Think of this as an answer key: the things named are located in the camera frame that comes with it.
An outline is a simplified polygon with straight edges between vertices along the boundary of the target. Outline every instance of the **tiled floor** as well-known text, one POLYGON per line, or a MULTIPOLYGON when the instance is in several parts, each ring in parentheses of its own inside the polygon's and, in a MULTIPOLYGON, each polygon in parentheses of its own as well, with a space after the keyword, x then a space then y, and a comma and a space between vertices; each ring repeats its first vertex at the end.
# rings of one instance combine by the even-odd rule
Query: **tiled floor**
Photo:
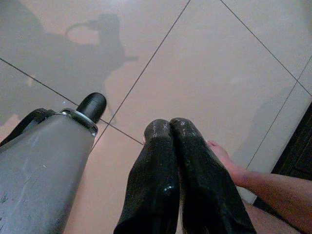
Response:
POLYGON ((35 108, 106 95, 67 234, 112 233, 156 118, 189 118, 236 163, 269 172, 312 101, 311 10, 309 0, 3 0, 0 140, 35 108))

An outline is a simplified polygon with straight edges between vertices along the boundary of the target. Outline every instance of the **gray metal object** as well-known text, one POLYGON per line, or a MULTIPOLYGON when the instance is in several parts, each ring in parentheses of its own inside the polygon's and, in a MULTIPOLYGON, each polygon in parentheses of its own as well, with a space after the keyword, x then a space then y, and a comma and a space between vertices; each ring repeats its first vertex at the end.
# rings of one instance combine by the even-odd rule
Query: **gray metal object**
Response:
POLYGON ((90 129, 53 115, 0 148, 1 234, 62 233, 94 143, 90 129))

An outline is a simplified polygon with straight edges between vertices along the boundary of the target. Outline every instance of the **black rubber cap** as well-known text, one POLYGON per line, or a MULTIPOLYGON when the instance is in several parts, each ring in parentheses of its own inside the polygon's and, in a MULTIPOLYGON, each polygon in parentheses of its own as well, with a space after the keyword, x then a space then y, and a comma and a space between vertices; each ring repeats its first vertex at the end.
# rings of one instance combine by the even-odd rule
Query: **black rubber cap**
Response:
POLYGON ((77 111, 83 113, 97 123, 106 108, 106 98, 100 93, 89 94, 78 106, 77 111))

